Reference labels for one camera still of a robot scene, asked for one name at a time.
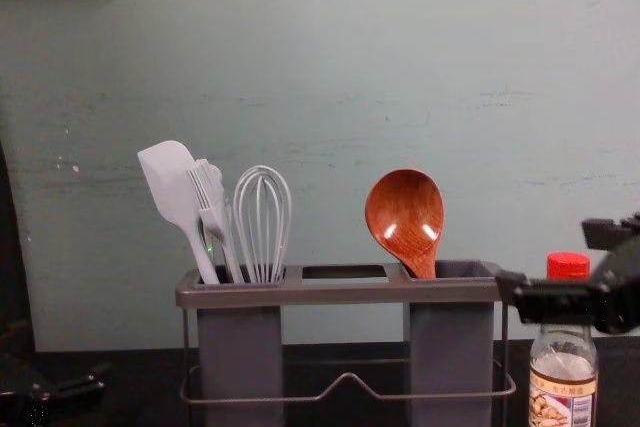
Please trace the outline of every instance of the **light green wall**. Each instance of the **light green wall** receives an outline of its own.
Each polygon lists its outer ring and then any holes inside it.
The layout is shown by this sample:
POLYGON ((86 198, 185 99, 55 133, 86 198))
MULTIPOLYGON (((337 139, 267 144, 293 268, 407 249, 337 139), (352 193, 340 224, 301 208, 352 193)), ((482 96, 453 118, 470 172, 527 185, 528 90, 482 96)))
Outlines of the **light green wall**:
MULTIPOLYGON (((402 166, 444 191, 443 258, 541 275, 548 251, 584 251, 580 220, 638 205, 639 6, 0 0, 0 134, 38 348, 179 345, 192 256, 135 156, 165 139, 229 189, 255 163, 280 170, 289 262, 388 260, 363 206, 402 166)), ((287 311, 285 339, 396 340, 399 313, 287 311)))

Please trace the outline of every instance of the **spoon bowl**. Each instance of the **spoon bowl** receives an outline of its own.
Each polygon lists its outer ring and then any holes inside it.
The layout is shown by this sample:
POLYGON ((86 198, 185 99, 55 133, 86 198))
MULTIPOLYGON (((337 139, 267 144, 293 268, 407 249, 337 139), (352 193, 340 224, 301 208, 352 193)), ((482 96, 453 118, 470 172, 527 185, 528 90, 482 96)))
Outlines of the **spoon bowl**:
POLYGON ((435 278, 444 204, 427 174, 414 169, 386 174, 367 196, 365 219, 376 241, 416 277, 435 278))

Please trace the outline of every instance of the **utensil holder compartment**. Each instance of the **utensil holder compartment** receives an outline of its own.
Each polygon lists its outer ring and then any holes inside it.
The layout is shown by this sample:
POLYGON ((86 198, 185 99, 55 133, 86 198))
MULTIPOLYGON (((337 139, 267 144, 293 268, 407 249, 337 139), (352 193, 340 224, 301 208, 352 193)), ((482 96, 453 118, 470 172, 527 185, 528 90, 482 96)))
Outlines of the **utensil holder compartment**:
POLYGON ((206 427, 284 427, 285 404, 321 402, 341 383, 355 382, 378 401, 404 401, 411 427, 490 427, 494 398, 503 399, 505 426, 515 385, 507 373, 503 306, 499 385, 492 390, 498 271, 480 261, 438 261, 438 278, 421 280, 401 264, 289 266, 275 285, 204 285, 189 272, 176 287, 185 329, 181 397, 189 409, 205 410, 206 427), (281 306, 381 302, 404 305, 405 392, 379 393, 346 371, 315 395, 283 395, 281 306), (202 399, 192 398, 190 386, 197 367, 188 362, 189 310, 197 312, 202 399))

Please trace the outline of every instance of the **whisk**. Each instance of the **whisk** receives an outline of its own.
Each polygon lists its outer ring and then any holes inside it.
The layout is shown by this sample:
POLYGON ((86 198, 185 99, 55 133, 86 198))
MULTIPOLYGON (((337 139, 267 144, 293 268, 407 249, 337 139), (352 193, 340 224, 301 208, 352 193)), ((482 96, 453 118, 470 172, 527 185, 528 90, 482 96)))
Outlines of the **whisk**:
POLYGON ((291 191, 266 165, 248 169, 236 184, 233 220, 251 282, 282 279, 291 227, 291 191))

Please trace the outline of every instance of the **black countertop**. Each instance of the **black countertop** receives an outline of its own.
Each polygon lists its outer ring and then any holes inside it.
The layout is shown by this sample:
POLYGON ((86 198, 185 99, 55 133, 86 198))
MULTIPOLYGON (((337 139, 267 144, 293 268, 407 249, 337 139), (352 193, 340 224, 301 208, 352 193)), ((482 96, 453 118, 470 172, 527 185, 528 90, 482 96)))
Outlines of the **black countertop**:
MULTIPOLYGON (((602 338, 596 339, 596 344, 600 359, 598 426, 640 423, 637 420, 640 418, 640 338, 602 338)), ((509 370, 518 385, 518 391, 509 400, 507 425, 510 427, 526 425, 530 345, 530 341, 510 342, 509 370)), ((402 344, 287 346, 286 393, 318 393, 345 370, 339 363, 309 367, 300 361, 367 356, 401 357, 402 352, 402 344)), ((179 349, 40 353, 34 357, 33 365, 52 380, 82 375, 93 365, 105 361, 113 366, 107 378, 107 390, 101 408, 90 415, 56 425, 160 427, 186 426, 186 410, 178 397, 183 373, 182 360, 182 351, 179 349)), ((403 367, 399 363, 360 367, 349 365, 348 370, 354 369, 376 389, 385 392, 398 392, 402 389, 403 367)), ((287 426, 298 425, 402 427, 407 424, 401 403, 381 405, 357 386, 345 384, 321 404, 289 407, 287 426)))

